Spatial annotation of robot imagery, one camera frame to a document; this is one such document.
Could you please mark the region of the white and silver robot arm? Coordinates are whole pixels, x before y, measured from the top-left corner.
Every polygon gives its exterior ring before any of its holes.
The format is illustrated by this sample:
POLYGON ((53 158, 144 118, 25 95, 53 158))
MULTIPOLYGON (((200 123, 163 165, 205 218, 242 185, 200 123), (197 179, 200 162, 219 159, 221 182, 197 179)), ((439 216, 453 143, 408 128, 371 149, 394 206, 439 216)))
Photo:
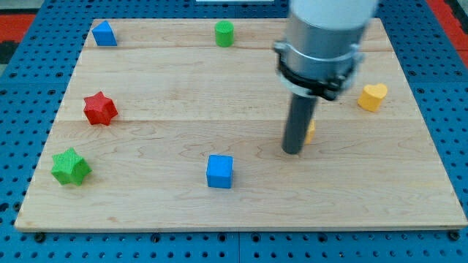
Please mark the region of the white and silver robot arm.
POLYGON ((351 88, 361 40, 378 0, 292 0, 283 39, 273 45, 277 73, 296 96, 333 101, 351 88))

